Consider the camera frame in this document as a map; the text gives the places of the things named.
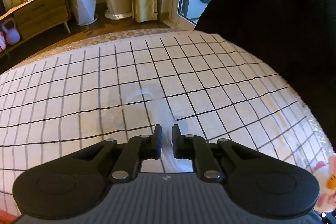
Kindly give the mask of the pink plush bunny toy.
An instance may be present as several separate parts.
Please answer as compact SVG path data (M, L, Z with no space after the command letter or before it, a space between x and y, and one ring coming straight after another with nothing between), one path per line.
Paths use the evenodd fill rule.
M320 194L314 209L322 213L335 209L335 153L329 158L329 162L319 161L313 174L318 180Z

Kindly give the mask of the black cloth covered stand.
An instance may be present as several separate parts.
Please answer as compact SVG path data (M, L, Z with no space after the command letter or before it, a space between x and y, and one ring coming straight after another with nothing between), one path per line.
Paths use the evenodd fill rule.
M211 0L195 29L267 63L335 143L335 0Z

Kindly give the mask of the checkered white tablecloth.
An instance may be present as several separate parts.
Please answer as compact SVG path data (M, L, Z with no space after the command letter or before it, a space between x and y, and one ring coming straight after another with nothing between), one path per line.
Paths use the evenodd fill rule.
M155 125L230 139L314 171L333 154L295 91L268 64L216 34L89 40L1 75L1 212L25 170Z

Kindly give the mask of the wooden sideboard cabinet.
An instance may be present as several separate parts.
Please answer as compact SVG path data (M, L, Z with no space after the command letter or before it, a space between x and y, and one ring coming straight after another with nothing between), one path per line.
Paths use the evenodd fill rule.
M8 55L27 40L60 24L64 24L66 30L71 32L67 24L70 18L67 0L29 0L9 9L1 16L1 23L13 19L21 39L14 45L7 46L1 56Z

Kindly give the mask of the clear plastic bag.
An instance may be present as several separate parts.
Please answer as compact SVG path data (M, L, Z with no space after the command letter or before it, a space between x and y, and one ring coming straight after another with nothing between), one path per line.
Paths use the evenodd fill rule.
M108 121L114 126L124 126L125 129L138 130L141 135L145 129L139 123L144 121L145 115L148 124L162 127L162 147L160 160L165 173L187 173L193 170L190 160L175 159L173 153L172 126L177 124L169 109L167 101L148 88L134 89L121 97L122 104L111 112Z

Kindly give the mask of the purple kettlebell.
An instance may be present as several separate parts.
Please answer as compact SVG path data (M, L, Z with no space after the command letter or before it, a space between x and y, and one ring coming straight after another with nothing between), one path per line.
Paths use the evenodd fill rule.
M14 45L20 41L21 36L16 28L16 24L13 18L8 18L3 21L1 27L6 34L6 41L9 45Z

